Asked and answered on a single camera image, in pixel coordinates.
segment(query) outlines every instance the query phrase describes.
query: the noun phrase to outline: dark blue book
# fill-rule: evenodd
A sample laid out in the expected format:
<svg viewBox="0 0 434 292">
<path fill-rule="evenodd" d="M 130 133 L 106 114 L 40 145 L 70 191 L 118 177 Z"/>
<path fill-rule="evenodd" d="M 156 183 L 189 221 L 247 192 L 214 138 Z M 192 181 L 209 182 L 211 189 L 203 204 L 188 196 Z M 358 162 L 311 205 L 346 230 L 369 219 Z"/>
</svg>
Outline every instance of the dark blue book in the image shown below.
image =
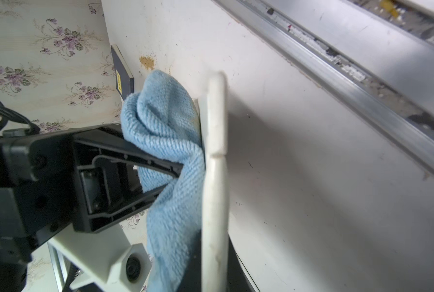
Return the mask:
<svg viewBox="0 0 434 292">
<path fill-rule="evenodd" d="M 113 64 L 116 71 L 116 90 L 120 93 L 123 103 L 128 95 L 134 92 L 134 78 L 118 46 L 115 44 L 111 45 L 111 55 L 113 56 Z"/>
</svg>

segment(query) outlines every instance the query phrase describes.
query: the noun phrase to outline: floral wallpaper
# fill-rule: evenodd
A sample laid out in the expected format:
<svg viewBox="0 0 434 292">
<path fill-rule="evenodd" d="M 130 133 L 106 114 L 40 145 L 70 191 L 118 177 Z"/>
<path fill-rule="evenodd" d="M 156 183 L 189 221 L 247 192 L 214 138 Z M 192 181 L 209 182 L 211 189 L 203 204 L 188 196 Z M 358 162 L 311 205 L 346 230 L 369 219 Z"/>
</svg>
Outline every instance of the floral wallpaper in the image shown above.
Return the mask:
<svg viewBox="0 0 434 292">
<path fill-rule="evenodd" d="M 42 133 L 118 121 L 114 70 L 100 0 L 0 0 L 0 101 Z"/>
</svg>

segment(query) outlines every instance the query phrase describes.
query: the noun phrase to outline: yellow label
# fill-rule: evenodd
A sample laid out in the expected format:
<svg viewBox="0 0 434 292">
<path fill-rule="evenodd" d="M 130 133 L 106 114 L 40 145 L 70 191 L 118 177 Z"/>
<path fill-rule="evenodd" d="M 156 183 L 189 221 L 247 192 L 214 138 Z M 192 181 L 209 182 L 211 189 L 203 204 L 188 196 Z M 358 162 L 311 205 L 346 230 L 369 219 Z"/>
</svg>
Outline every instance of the yellow label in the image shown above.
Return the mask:
<svg viewBox="0 0 434 292">
<path fill-rule="evenodd" d="M 120 74 L 118 73 L 118 70 L 116 71 L 116 81 L 118 82 L 118 90 L 120 91 L 120 94 L 123 94 L 123 92 L 121 91 L 121 78 L 120 78 Z"/>
</svg>

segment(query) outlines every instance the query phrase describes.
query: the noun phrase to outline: metal track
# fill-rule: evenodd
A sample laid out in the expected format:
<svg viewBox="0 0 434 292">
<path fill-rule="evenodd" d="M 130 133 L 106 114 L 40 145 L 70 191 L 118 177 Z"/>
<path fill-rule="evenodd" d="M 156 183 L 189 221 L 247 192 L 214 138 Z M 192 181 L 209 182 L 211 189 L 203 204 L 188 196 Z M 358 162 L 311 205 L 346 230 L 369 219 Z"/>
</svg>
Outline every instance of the metal track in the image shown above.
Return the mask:
<svg viewBox="0 0 434 292">
<path fill-rule="evenodd" d="M 434 45 L 434 14 L 417 5 L 407 5 L 412 1 L 395 2 L 393 11 L 384 9 L 384 2 L 388 0 L 347 0 L 358 5 L 369 13 L 388 21 L 401 29 L 405 34 L 411 34 L 416 38 Z"/>
<path fill-rule="evenodd" d="M 343 70 L 333 66 L 329 56 L 337 56 L 335 50 L 331 48 L 325 50 L 322 45 L 316 48 L 316 45 L 310 44 L 310 39 L 316 41 L 315 36 L 298 26 L 299 23 L 271 9 L 271 6 L 260 0 L 215 0 L 215 2 L 434 174 L 434 140 L 385 106 L 377 96 L 368 92 L 361 84 L 363 76 L 355 73 L 357 67 L 352 64 L 352 74 L 347 72 L 350 69 Z M 341 41 L 342 39 L 334 39 L 337 44 Z"/>
<path fill-rule="evenodd" d="M 434 46 L 341 0 L 266 0 L 434 116 Z"/>
</svg>

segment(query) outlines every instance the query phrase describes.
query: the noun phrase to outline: white wall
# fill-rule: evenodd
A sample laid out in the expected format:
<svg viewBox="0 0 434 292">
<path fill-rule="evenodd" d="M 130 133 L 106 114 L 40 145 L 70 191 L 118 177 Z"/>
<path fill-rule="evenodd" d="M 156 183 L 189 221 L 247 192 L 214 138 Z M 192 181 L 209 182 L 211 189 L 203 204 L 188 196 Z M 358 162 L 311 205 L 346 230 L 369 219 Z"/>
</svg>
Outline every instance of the white wall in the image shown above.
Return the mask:
<svg viewBox="0 0 434 292">
<path fill-rule="evenodd" d="M 261 291 L 434 291 L 434 178 L 209 0 L 103 0 L 141 88 L 229 79 L 230 236 Z"/>
</svg>

